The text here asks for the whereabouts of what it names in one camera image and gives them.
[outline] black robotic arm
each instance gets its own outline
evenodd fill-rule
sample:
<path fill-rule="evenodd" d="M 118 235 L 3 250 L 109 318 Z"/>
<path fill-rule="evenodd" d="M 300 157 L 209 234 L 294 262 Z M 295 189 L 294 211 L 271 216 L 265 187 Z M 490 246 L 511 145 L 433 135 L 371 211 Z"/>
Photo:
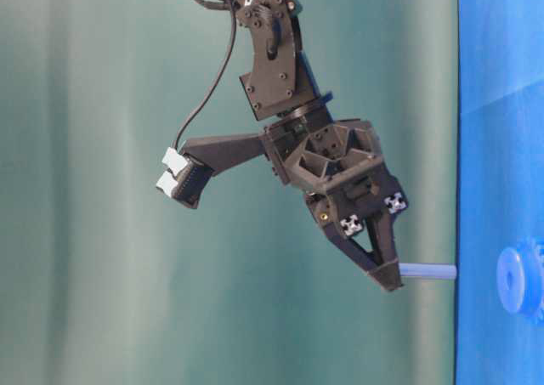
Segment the black robotic arm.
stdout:
<path fill-rule="evenodd" d="M 189 139 L 178 149 L 181 133 L 201 104 L 168 149 L 163 159 L 167 171 L 157 188 L 185 206 L 197 208 L 211 177 L 265 155 L 283 184 L 303 192 L 315 222 L 332 244 L 385 290 L 401 287 L 393 223 L 408 202 L 385 165 L 371 124 L 358 119 L 332 120 L 326 107 L 332 96 L 320 93 L 303 53 L 300 3 L 196 1 L 209 9 L 230 11 L 233 20 L 235 17 L 249 29 L 253 68 L 240 77 L 241 85 L 258 121 L 273 116 L 278 120 L 259 134 Z M 371 241 L 368 249 L 354 240 L 365 228 Z"/>

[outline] blue panel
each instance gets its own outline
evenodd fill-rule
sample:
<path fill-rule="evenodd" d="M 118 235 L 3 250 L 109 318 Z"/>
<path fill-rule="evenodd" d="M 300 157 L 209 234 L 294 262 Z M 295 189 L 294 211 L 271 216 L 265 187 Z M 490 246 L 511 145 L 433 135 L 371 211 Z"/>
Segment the blue panel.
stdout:
<path fill-rule="evenodd" d="M 544 329 L 496 289 L 502 249 L 544 236 L 544 0 L 459 1 L 457 383 L 544 383 Z"/>

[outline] white connector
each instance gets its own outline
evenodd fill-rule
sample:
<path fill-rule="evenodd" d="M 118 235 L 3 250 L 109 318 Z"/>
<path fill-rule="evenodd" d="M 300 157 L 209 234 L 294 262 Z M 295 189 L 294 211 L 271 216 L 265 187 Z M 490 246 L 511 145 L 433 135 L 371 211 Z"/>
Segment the white connector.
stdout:
<path fill-rule="evenodd" d="M 172 198 L 172 193 L 178 186 L 178 181 L 176 181 L 175 177 L 187 167 L 188 162 L 175 149 L 169 147 L 162 158 L 162 163 L 165 164 L 170 171 L 165 171 L 164 174 L 162 174 L 156 183 L 156 187 Z"/>
<path fill-rule="evenodd" d="M 178 177 L 178 174 L 187 167 L 187 160 L 185 157 L 181 156 L 175 149 L 168 147 L 166 154 L 162 158 L 162 163 L 165 164 L 174 177 Z"/>
<path fill-rule="evenodd" d="M 156 187 L 162 190 L 166 195 L 172 198 L 172 191 L 178 186 L 178 181 L 172 176 L 169 171 L 165 171 L 164 174 L 156 182 Z"/>

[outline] black cable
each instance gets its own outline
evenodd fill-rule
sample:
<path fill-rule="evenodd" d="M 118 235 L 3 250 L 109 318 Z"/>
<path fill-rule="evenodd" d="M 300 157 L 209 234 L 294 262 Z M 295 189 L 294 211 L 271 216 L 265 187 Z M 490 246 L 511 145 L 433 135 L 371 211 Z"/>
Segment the black cable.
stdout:
<path fill-rule="evenodd" d="M 215 10 L 223 10 L 223 11 L 226 11 L 229 9 L 229 5 L 227 3 L 206 1 L 206 0 L 195 0 L 195 1 L 199 3 L 202 7 L 207 9 L 215 9 Z"/>
<path fill-rule="evenodd" d="M 190 125 L 190 123 L 195 119 L 195 117 L 201 112 L 202 108 L 206 105 L 207 101 L 212 97 L 213 92 L 215 91 L 215 88 L 219 85 L 219 81 L 221 80 L 221 76 L 223 76 L 224 71 L 227 67 L 227 64 L 229 63 L 230 56 L 232 55 L 232 50 L 235 46 L 235 40 L 236 40 L 236 15 L 235 15 L 235 6 L 232 2 L 232 0 L 224 0 L 225 6 L 228 7 L 228 10 L 230 11 L 230 39 L 229 39 L 229 45 L 227 47 L 227 52 L 224 56 L 223 62 L 221 63 L 221 66 L 219 67 L 218 74 L 215 76 L 215 79 L 212 82 L 212 86 L 207 90 L 206 95 L 204 96 L 204 99 L 202 102 L 187 116 L 185 119 L 183 125 L 178 131 L 178 135 L 176 136 L 176 139 L 172 143 L 172 148 L 175 150 L 179 147 L 179 141 L 181 140 L 181 136 L 183 135 L 185 129 Z"/>

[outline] green curtain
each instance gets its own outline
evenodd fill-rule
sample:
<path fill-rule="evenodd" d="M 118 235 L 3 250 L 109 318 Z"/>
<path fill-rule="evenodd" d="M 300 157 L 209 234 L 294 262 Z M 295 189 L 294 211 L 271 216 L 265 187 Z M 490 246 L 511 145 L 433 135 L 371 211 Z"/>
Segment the green curtain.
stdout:
<path fill-rule="evenodd" d="M 365 118 L 411 200 L 404 262 L 453 262 L 456 0 L 301 0 L 337 118 Z M 2 383 L 442 384 L 452 283 L 386 294 L 327 243 L 264 159 L 192 212 L 154 189 L 223 56 L 190 0 L 0 0 Z M 252 133 L 224 80 L 187 136 Z"/>

